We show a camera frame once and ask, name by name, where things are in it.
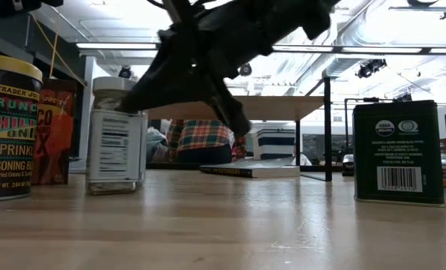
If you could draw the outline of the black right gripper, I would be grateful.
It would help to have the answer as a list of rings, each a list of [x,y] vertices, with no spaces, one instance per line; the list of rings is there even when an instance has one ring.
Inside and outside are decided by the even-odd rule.
[[[203,1],[163,1],[172,24],[159,31],[161,45],[149,69],[118,105],[136,113],[171,104],[202,101],[192,84],[208,86],[207,105],[238,136],[251,129],[242,102],[223,80],[257,56],[267,56],[279,40],[275,1],[229,1],[211,9]]]

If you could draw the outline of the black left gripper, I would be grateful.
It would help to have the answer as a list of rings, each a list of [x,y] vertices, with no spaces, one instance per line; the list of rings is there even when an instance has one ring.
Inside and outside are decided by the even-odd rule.
[[[0,17],[14,17],[35,11],[42,4],[57,8],[64,4],[64,0],[0,0]]]

